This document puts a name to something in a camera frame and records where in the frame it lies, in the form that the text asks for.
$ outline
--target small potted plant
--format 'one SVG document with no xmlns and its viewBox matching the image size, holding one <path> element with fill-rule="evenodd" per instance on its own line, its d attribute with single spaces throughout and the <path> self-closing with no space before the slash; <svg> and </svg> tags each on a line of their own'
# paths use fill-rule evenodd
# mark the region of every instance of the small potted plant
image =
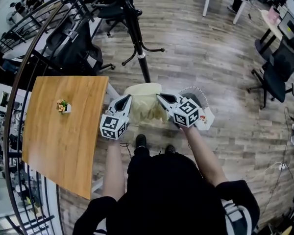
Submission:
<svg viewBox="0 0 294 235">
<path fill-rule="evenodd" d="M 70 113 L 71 112 L 71 105 L 67 103 L 64 99 L 59 99 L 57 101 L 57 110 L 60 113 Z"/>
</svg>

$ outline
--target beige object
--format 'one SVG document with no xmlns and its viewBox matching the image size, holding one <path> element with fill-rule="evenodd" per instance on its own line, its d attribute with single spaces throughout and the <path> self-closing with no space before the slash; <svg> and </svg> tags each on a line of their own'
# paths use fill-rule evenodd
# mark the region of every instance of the beige object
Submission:
<svg viewBox="0 0 294 235">
<path fill-rule="evenodd" d="M 132 95 L 131 110 L 129 113 L 130 123 L 139 124 L 154 118 L 167 120 L 167 112 L 160 105 L 156 94 L 162 91 L 160 84 L 144 83 L 128 87 L 124 95 Z"/>
<path fill-rule="evenodd" d="M 289 235 L 290 234 L 290 232 L 291 232 L 291 230 L 292 230 L 292 226 L 289 226 L 283 233 L 282 233 L 282 235 Z"/>
</svg>

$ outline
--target wooden floor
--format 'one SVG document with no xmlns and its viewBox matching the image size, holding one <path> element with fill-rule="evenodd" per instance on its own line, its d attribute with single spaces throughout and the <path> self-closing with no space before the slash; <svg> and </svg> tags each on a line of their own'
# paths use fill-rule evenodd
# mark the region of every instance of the wooden floor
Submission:
<svg viewBox="0 0 294 235">
<path fill-rule="evenodd" d="M 218 156 L 228 179 L 248 181 L 260 206 L 259 225 L 262 227 L 277 220 L 292 205 L 294 181 L 285 170 L 264 212 L 280 172 L 278 164 L 262 172 L 283 161 L 288 139 L 284 110 L 288 107 L 294 116 L 294 97 L 288 94 L 284 103 L 268 100 L 267 107 L 261 111 L 262 93 L 246 92 L 246 87 L 258 83 L 250 71 L 259 69 L 264 63 L 254 46 L 255 39 L 261 38 L 267 30 L 257 9 L 263 5 L 256 2 L 255 7 L 251 7 L 248 4 L 237 24 L 233 25 L 234 15 L 226 8 L 232 0 L 210 0 L 205 18 L 202 17 L 204 1 L 135 0 L 136 7 L 143 11 L 139 23 L 145 45 L 166 49 L 164 53 L 147 52 L 151 80 L 165 89 L 198 86 L 203 90 L 216 119 L 210 130 L 201 134 Z M 107 29 L 103 22 L 94 42 L 102 48 L 104 62 L 117 66 L 104 74 L 122 94 L 125 88 L 143 83 L 144 79 L 137 58 L 125 67 L 121 66 L 133 51 L 125 27 L 119 24 L 111 31 L 111 37 L 106 36 Z M 291 83 L 294 83 L 294 74 L 287 83 L 288 88 Z M 123 142 L 131 144 L 131 152 L 138 133 L 146 135 L 154 155 L 171 143 L 178 152 L 194 159 L 185 137 L 173 125 L 153 122 L 130 126 Z M 104 173 L 105 153 L 106 141 L 99 137 L 94 180 Z M 291 172 L 294 170 L 293 154 L 294 146 L 288 143 L 285 161 L 291 162 Z M 122 148 L 122 159 L 126 174 L 130 161 L 126 148 Z M 88 201 L 64 189 L 60 190 L 60 199 L 64 231 L 70 235 Z"/>
</svg>

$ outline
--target power strip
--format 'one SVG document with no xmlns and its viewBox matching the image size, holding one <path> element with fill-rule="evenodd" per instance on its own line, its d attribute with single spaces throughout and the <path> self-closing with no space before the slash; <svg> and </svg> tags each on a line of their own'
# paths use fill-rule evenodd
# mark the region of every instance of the power strip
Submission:
<svg viewBox="0 0 294 235">
<path fill-rule="evenodd" d="M 280 164 L 279 165 L 279 170 L 284 170 L 286 169 L 286 164 Z"/>
</svg>

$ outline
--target black shoe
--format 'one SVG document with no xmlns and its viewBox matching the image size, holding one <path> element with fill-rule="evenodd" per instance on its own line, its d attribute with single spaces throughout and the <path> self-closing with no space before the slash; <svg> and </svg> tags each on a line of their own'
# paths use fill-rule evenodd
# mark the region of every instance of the black shoe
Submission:
<svg viewBox="0 0 294 235">
<path fill-rule="evenodd" d="M 138 148 L 140 146 L 143 146 L 146 148 L 146 144 L 147 144 L 146 136 L 144 134 L 139 134 L 136 137 L 135 143 L 136 143 L 136 148 Z"/>
<path fill-rule="evenodd" d="M 169 144 L 165 150 L 165 154 L 174 154 L 175 152 L 175 147 L 171 144 Z"/>
</svg>

